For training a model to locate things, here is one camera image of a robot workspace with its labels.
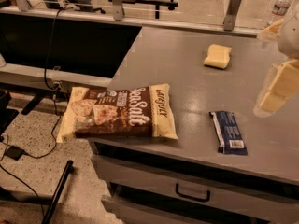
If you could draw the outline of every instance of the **gray drawer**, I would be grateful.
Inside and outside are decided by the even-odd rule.
[[[281,224],[299,219],[299,202],[285,197],[106,156],[93,155],[92,162],[107,182]]]
[[[252,224],[266,223],[250,217],[168,198],[163,195],[117,186],[113,197],[102,197],[106,211],[130,224]]]

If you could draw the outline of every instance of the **snack bag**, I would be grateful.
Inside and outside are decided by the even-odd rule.
[[[168,91],[168,84],[117,91],[75,87],[57,142],[97,136],[178,139]]]

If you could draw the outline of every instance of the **gray table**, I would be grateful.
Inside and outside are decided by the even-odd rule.
[[[232,47],[226,70],[203,66],[212,43]],[[298,96],[270,118],[259,119],[252,112],[272,63],[284,59],[276,44],[265,45],[255,38],[143,28],[109,88],[169,83],[179,140],[109,142],[299,185]],[[248,156],[217,152],[218,139],[208,115],[217,110],[235,112]]]

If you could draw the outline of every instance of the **electrical cord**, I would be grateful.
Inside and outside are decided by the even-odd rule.
[[[1,143],[3,143],[3,144],[6,145],[6,149],[5,149],[3,155],[2,155],[2,157],[1,157],[1,159],[0,159],[0,162],[1,162],[1,161],[3,160],[3,158],[5,157],[5,153],[6,153],[6,151],[7,151],[8,146],[9,146],[9,136],[8,136],[7,133],[4,133],[4,134],[7,136],[7,142],[5,143],[3,140],[1,141]],[[11,173],[10,171],[8,171],[6,168],[4,168],[4,167],[1,165],[1,163],[0,163],[0,168],[1,168],[4,172],[6,172],[8,175],[11,175],[11,176],[13,176],[14,178],[16,178],[17,180],[19,180],[20,182],[22,182],[23,185],[25,185],[29,190],[31,190],[31,191],[35,194],[35,196],[36,196],[39,200],[41,200],[41,198],[39,197],[39,195],[37,194],[37,192],[36,192],[33,188],[31,188],[27,183],[25,183],[25,182],[24,182],[23,180],[21,180],[19,177],[17,177],[17,176],[15,176],[14,174],[12,174],[12,173]],[[45,210],[44,210],[43,205],[41,204],[40,207],[41,207],[42,215],[43,215],[43,217],[45,217]]]
[[[2,136],[0,136],[0,142],[1,142],[2,144],[6,145],[6,148],[5,148],[5,150],[4,150],[4,152],[3,152],[3,155],[2,155],[2,157],[1,157],[1,159],[0,159],[0,162],[3,160],[3,158],[4,158],[4,156],[5,156],[6,152],[7,152],[8,143],[9,143],[9,136],[8,136],[8,134],[7,134],[7,133],[4,133],[4,134],[7,136],[7,142],[5,143],[5,142],[4,142],[4,138],[3,138]]]
[[[58,115],[58,114],[57,114],[56,103],[55,103],[55,113],[56,113],[56,115]],[[31,158],[33,158],[33,159],[37,159],[37,160],[39,160],[39,159],[41,159],[41,158],[44,158],[44,157],[48,156],[50,153],[52,153],[52,152],[54,151],[54,149],[57,147],[56,138],[55,138],[53,132],[55,131],[55,128],[56,128],[58,122],[60,121],[60,119],[61,119],[61,116],[59,116],[59,118],[57,119],[57,121],[56,121],[56,123],[55,123],[55,125],[54,125],[54,127],[52,128],[52,131],[51,131],[51,133],[50,133],[51,136],[52,136],[52,138],[53,138],[53,140],[54,140],[54,142],[55,142],[55,143],[54,143],[54,147],[53,147],[48,153],[43,154],[43,155],[40,155],[40,156],[34,156],[34,155],[31,155],[31,154],[29,154],[29,153],[26,152],[26,151],[24,152],[24,155],[27,155],[27,156],[29,156],[29,157],[31,157]]]
[[[61,13],[63,11],[62,8],[60,8],[57,13],[56,13],[56,16],[53,20],[53,23],[52,23],[52,28],[51,28],[51,34],[50,34],[50,43],[49,43],[49,48],[48,48],[48,53],[47,53],[47,57],[46,57],[46,61],[45,61],[45,69],[44,69],[44,81],[45,81],[45,84],[46,86],[53,90],[53,87],[51,87],[49,84],[48,84],[48,81],[47,81],[47,66],[48,66],[48,62],[49,62],[49,57],[50,57],[50,51],[52,49],[52,42],[53,42],[53,37],[54,37],[54,28],[55,28],[55,23],[56,23],[56,19],[58,18],[58,15],[59,13]]]
[[[8,171],[6,168],[4,168],[1,164],[0,164],[0,168],[1,168],[4,172],[6,172],[8,175],[11,175],[11,176],[13,176],[14,178],[16,178],[18,181],[22,182],[23,185],[25,185],[29,190],[31,190],[31,191],[35,194],[35,196],[41,201],[41,198],[39,197],[39,195],[37,194],[37,192],[36,192],[33,188],[31,188],[27,183],[25,183],[25,182],[24,182],[23,180],[21,180],[19,177],[17,177],[17,176],[15,176],[14,174],[12,174],[10,171]],[[41,207],[41,211],[42,211],[43,217],[45,217],[45,210],[44,210],[43,205],[41,204],[40,207]]]

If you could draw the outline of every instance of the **speckled floor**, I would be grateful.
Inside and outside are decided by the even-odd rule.
[[[29,102],[30,96],[13,94],[9,107],[20,112]],[[58,104],[58,112],[64,111],[66,103]],[[44,99],[27,116],[19,114],[7,128],[9,144],[23,148],[33,156],[48,153],[54,146],[50,135],[57,121],[53,101]],[[54,131],[57,135],[59,125]],[[0,143],[0,157],[5,145]],[[1,165],[16,175],[38,194],[51,195],[59,182],[68,160],[74,162],[75,170],[69,176],[51,223],[63,224],[116,224],[122,223],[114,215],[107,213],[101,204],[101,196],[109,195],[104,181],[99,180],[93,169],[92,155],[88,143],[84,140],[58,144],[54,151],[42,159],[33,159],[23,155],[18,161],[4,157]],[[9,190],[32,193],[16,178],[0,170],[0,186]],[[41,223],[40,205],[27,203],[0,202],[0,221],[5,219],[13,224]]]

